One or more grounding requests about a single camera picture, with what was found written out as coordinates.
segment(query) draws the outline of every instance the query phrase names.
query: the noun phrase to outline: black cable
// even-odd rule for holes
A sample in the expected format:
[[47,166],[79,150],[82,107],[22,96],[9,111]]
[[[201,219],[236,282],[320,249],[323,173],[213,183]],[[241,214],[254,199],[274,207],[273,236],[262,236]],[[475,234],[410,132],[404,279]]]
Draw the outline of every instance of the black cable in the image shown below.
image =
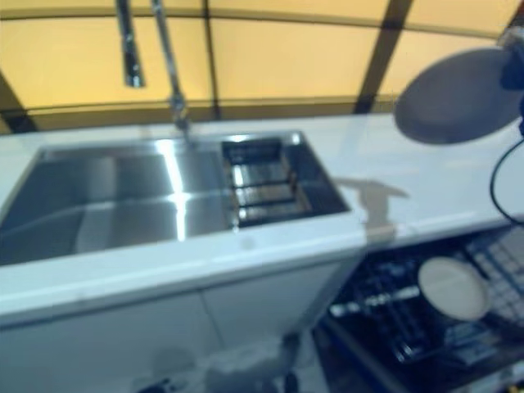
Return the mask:
[[511,156],[511,154],[518,149],[519,146],[521,146],[524,143],[524,139],[521,139],[517,143],[515,143],[513,146],[511,146],[497,161],[497,164],[493,168],[493,172],[491,173],[491,179],[490,179],[490,198],[493,202],[493,205],[497,208],[499,213],[503,215],[508,221],[510,221],[512,224],[515,225],[521,225],[524,226],[524,221],[521,221],[520,219],[516,219],[512,215],[510,215],[504,208],[499,204],[499,201],[497,200],[497,197],[495,195],[495,180],[497,179],[497,174],[499,172],[500,167],[502,164],[506,161],[506,159]]

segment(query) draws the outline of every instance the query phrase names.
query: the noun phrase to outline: white countertop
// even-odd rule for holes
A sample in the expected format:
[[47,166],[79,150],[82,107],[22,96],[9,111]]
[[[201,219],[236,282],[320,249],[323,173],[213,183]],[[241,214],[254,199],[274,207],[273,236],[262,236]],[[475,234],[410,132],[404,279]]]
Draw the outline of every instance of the white countertop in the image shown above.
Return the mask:
[[[448,147],[407,139],[392,115],[196,124],[199,134],[302,131],[352,211],[185,242],[3,266],[0,322],[49,306],[81,309],[104,296],[162,288],[183,291],[313,263],[319,255],[350,255],[386,243],[415,243],[503,224],[488,187],[495,162],[520,138],[517,123],[475,142]],[[174,135],[172,126],[162,124],[1,137],[0,215],[43,145]],[[501,203],[512,212],[524,212],[524,192],[514,187],[524,167],[522,150],[504,164],[497,186]]]

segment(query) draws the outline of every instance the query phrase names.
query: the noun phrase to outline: sink basin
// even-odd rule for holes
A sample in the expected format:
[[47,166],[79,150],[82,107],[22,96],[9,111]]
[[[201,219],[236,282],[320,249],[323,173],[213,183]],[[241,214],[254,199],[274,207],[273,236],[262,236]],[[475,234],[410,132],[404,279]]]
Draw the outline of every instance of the sink basin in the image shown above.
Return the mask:
[[44,148],[0,223],[0,265],[342,211],[300,133]]

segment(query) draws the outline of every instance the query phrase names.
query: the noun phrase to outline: yellow wall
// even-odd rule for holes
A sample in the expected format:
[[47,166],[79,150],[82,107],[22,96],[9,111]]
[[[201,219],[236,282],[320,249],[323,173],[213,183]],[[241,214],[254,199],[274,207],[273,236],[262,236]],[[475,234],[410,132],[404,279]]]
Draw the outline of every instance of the yellow wall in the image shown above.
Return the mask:
[[[127,107],[166,117],[169,85],[149,0],[130,2],[140,15],[134,24],[144,89],[124,86],[114,0],[0,0],[0,71],[30,114]],[[519,2],[413,0],[379,94],[400,94],[443,56],[493,45]],[[216,98],[222,106],[355,102],[388,3],[210,0]],[[183,90],[193,108],[205,109],[215,97],[202,4],[165,0]],[[0,97],[0,112],[10,109]]]
[[[28,108],[164,100],[169,85],[156,25],[145,17],[136,18],[134,25],[145,88],[124,85],[120,35],[113,18],[4,21],[2,72]],[[188,100],[210,101],[203,21],[169,18],[169,32]]]
[[380,21],[387,3],[387,0],[210,0],[210,9],[214,15],[227,15],[235,11],[247,16],[286,14]]
[[[138,12],[151,13],[151,0],[130,0]],[[202,0],[164,0],[165,8],[173,13],[201,14]],[[115,0],[2,0],[0,15],[4,18],[60,15],[98,15],[115,12]]]
[[219,98],[359,93],[378,29],[213,20]]
[[457,52],[494,44],[495,41],[489,38],[403,31],[379,94],[399,95],[411,80],[432,63]]

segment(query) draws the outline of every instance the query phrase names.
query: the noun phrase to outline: floor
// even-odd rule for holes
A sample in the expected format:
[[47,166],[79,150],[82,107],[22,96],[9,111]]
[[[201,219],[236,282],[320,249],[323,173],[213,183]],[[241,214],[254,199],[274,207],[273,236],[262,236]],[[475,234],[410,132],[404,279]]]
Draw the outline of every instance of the floor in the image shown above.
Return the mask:
[[322,331],[315,331],[313,338],[330,393],[373,393],[348,360],[332,347]]

